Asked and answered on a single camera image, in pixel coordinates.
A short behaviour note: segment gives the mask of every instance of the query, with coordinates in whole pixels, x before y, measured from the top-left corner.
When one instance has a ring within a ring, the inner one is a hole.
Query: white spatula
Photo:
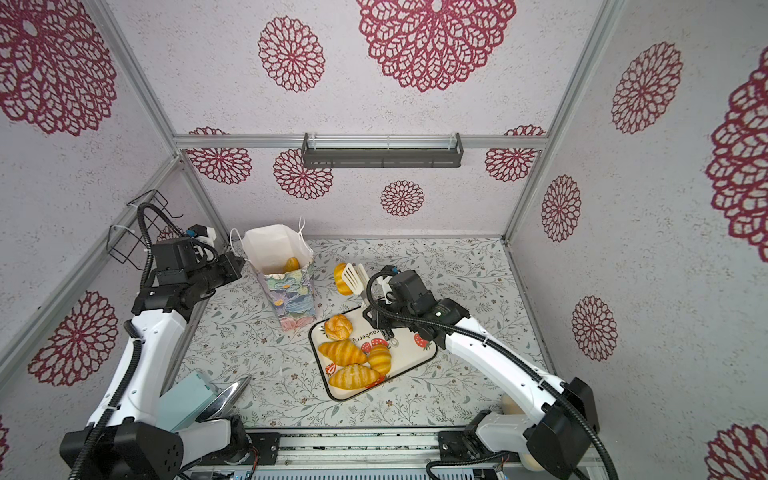
[[[344,283],[346,283],[349,289],[352,290],[352,293],[360,295],[364,306],[368,303],[368,299],[366,298],[368,279],[366,268],[361,264],[358,264],[357,267],[355,267],[351,263],[348,263],[344,267],[344,271],[341,272],[341,280],[344,280]]]

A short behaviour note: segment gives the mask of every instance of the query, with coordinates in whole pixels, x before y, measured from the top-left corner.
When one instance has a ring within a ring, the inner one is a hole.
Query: light fixture
[[[301,156],[306,168],[457,168],[464,148],[459,134],[425,142],[424,137],[363,136],[344,138],[343,147],[326,147],[304,134]]]

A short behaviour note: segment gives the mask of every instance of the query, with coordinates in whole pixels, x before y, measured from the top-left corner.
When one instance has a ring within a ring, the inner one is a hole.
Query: wall
[[[0,349],[168,157],[80,4],[35,5],[0,15]]]
[[[629,2],[512,243],[622,478],[768,475],[766,20]]]
[[[395,4],[111,7],[179,133],[543,134],[601,2]],[[303,215],[307,233],[336,237],[498,235],[534,158],[474,150],[458,170],[331,175],[282,155],[191,157],[228,225],[293,225]],[[382,192],[398,181],[408,183],[389,188],[387,210]]]
[[[167,211],[181,215],[174,221],[179,227],[208,223],[179,171],[158,190],[167,200]],[[164,227],[162,220],[158,223]],[[135,222],[131,227],[138,231]],[[162,230],[149,226],[153,240],[164,238]],[[118,249],[127,252],[135,242],[126,235]],[[141,248],[131,256],[139,266],[144,258]],[[69,474],[58,446],[66,432],[85,426],[112,379],[127,345],[123,322],[132,317],[140,277],[141,271],[130,263],[110,259],[70,314],[56,322],[26,367],[4,389],[0,477],[65,478]]]

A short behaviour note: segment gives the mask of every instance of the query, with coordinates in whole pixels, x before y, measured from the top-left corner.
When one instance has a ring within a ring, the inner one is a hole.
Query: pastry
[[[365,363],[368,359],[361,349],[357,348],[352,340],[321,343],[317,349],[338,366],[347,366],[352,363]]]
[[[352,295],[352,290],[349,289],[349,287],[344,283],[344,280],[341,280],[341,272],[344,271],[344,267],[346,266],[346,263],[339,263],[336,265],[336,268],[333,269],[333,280],[336,281],[336,289],[344,296],[350,296]]]
[[[345,366],[328,379],[328,384],[343,390],[356,390],[379,379],[379,373],[362,365]]]
[[[298,270],[299,268],[301,268],[301,265],[299,265],[299,259],[297,259],[296,257],[290,257],[286,262],[285,273],[293,272],[294,270]]]
[[[346,340],[352,333],[352,322],[344,315],[334,315],[326,321],[324,328],[331,340]]]
[[[389,353],[386,346],[376,345],[371,348],[371,353],[368,354],[368,363],[372,369],[384,376],[392,368],[392,354]]]

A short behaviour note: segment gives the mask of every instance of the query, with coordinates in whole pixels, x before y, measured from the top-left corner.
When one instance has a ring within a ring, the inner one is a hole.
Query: croissant
[[[338,366],[365,363],[367,360],[366,354],[349,339],[340,342],[321,343],[317,349]]]
[[[375,345],[368,354],[368,363],[380,375],[386,375],[392,368],[392,354],[386,345]]]
[[[346,340],[352,333],[352,322],[344,315],[334,315],[326,321],[325,331],[331,340]]]
[[[361,389],[379,379],[379,373],[362,365],[345,366],[328,379],[331,386],[344,390]]]

